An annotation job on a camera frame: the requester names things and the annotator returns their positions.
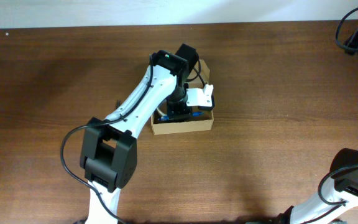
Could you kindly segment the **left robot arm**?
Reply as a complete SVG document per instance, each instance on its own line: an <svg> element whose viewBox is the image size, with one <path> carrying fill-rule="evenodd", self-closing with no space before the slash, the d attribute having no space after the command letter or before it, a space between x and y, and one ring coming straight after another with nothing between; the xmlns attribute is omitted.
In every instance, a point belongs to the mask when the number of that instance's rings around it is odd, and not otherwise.
<svg viewBox="0 0 358 224"><path fill-rule="evenodd" d="M88 121L80 154L91 195L86 223L118 223L119 194L137 166L137 138L162 103L165 121L193 117L187 79L198 61L196 49L186 44L174 54L159 50L150 55L142 81L123 104L103 120Z"/></svg>

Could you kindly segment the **cardboard box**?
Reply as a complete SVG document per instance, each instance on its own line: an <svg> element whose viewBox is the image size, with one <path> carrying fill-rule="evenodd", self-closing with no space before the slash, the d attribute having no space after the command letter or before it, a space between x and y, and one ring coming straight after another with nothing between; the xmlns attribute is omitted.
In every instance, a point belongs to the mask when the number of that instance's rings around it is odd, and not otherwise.
<svg viewBox="0 0 358 224"><path fill-rule="evenodd" d="M209 82L210 69L203 59L201 62L201 77L205 83ZM199 78L189 82L189 88L202 88L202 82ZM160 118L157 110L150 117L152 131L155 135L188 133L194 131L209 131L214 122L213 111L201 111L197 106L193 107L193 112L203 112L199 116L192 117L186 121L166 122L159 121Z"/></svg>

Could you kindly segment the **black slim pen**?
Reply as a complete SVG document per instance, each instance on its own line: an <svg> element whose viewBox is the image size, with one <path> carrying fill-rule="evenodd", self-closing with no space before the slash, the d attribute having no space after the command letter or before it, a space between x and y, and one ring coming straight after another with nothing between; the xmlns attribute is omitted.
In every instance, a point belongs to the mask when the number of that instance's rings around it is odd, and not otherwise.
<svg viewBox="0 0 358 224"><path fill-rule="evenodd" d="M162 121L166 122L182 122L191 118L190 114L181 114L175 116L164 116L162 117Z"/></svg>

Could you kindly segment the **blue ballpoint pen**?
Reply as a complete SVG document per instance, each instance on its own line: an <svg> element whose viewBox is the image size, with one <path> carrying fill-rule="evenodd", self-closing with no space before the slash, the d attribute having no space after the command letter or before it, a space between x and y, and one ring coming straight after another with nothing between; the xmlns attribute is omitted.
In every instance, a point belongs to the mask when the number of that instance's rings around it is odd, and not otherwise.
<svg viewBox="0 0 358 224"><path fill-rule="evenodd" d="M191 118L192 117L197 117L197 116L201 116L203 115L204 113L203 112L192 112L192 113L189 113L191 115Z"/></svg>

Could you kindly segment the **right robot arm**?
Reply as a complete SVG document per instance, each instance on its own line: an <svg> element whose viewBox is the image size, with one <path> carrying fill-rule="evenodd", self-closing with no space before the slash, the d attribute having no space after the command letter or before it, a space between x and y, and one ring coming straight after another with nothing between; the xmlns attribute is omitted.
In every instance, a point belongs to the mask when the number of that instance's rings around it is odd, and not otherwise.
<svg viewBox="0 0 358 224"><path fill-rule="evenodd" d="M317 192L279 214L273 223L338 223L336 218L355 207L358 207L358 150L344 148L335 155Z"/></svg>

